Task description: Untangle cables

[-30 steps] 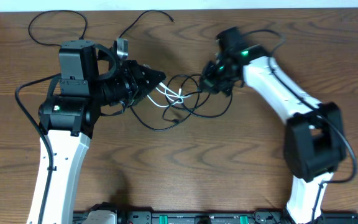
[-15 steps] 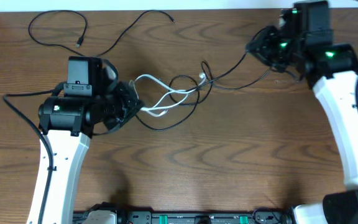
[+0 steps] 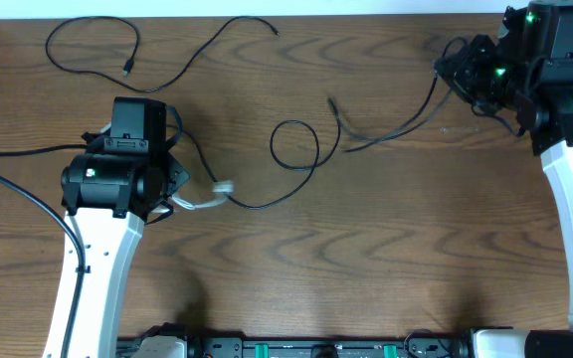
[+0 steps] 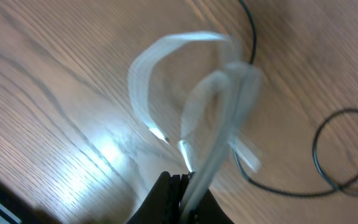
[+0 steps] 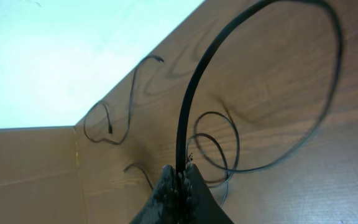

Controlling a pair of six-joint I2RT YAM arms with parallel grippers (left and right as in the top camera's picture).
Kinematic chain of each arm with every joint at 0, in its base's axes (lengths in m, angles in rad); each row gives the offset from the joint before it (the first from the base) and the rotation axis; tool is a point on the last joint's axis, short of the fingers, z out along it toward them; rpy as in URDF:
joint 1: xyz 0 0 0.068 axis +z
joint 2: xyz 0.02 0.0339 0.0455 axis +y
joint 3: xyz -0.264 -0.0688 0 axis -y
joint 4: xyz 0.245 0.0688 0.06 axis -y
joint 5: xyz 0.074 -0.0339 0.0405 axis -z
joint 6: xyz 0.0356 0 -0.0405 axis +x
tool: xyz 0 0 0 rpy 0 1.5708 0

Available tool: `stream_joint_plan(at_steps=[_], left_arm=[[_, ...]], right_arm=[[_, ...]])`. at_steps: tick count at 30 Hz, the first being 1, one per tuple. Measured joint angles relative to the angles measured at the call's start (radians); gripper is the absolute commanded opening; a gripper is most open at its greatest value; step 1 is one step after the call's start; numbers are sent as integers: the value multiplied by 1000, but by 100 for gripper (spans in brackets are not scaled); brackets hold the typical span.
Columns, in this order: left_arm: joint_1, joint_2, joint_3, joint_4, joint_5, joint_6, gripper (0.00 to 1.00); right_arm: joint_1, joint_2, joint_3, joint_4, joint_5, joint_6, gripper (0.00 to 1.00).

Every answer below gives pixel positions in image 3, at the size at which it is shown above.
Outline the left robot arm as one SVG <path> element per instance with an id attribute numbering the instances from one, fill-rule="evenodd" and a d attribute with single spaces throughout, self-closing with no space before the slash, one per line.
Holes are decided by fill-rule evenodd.
<path id="1" fill-rule="evenodd" d="M 44 349 L 46 357 L 112 357 L 129 268 L 148 216 L 165 206 L 189 175 L 166 133 L 176 109 L 161 101 L 118 96 L 111 122 L 84 133 L 84 153 L 61 178 L 63 268 Z"/>

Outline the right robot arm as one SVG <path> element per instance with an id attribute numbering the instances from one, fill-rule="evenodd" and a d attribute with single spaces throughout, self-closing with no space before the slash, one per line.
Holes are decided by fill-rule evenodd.
<path id="1" fill-rule="evenodd" d="M 477 35 L 435 71 L 476 114 L 513 110 L 529 134 L 559 215 L 573 331 L 573 1 L 507 8 L 496 41 Z"/>

